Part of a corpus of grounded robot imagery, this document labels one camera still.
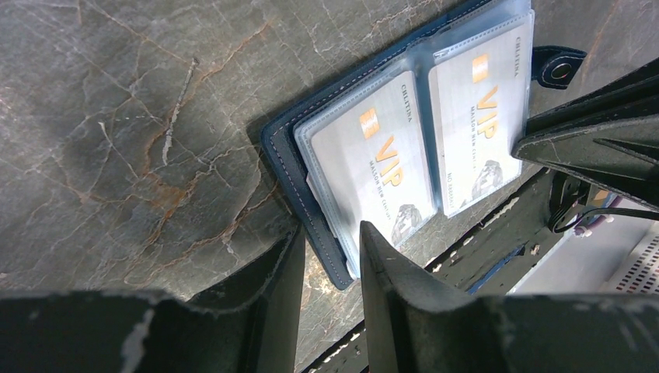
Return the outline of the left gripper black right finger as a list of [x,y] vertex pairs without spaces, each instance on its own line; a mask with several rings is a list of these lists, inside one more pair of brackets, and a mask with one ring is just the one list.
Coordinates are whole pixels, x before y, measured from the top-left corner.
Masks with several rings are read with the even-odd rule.
[[372,372],[656,372],[653,295],[474,296],[360,226]]

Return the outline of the blue card holder wallet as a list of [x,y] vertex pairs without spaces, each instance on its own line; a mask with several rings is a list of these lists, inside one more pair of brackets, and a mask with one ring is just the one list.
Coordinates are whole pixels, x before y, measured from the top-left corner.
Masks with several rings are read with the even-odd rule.
[[360,224],[395,247],[516,180],[530,88],[585,51],[534,43],[529,1],[464,1],[268,123],[260,139],[327,277],[361,276]]

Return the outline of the grey credit card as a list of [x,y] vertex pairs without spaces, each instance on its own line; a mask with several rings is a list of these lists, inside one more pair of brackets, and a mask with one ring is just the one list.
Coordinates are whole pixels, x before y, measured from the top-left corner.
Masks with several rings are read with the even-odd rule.
[[452,217],[521,174],[511,155],[528,118],[535,14],[437,53],[428,72],[441,209]]
[[301,124],[295,139],[350,261],[361,221],[397,247],[435,213],[412,71],[352,92]]

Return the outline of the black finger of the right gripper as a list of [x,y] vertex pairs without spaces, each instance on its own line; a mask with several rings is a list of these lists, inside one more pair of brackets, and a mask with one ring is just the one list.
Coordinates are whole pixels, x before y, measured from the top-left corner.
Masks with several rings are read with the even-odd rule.
[[658,209],[658,61],[532,117],[512,155]]

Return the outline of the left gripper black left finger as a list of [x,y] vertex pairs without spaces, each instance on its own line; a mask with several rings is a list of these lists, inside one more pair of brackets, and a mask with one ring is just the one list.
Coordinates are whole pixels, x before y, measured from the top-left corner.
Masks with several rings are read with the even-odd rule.
[[305,233],[297,227],[182,301],[164,291],[4,291],[3,372],[291,372]]

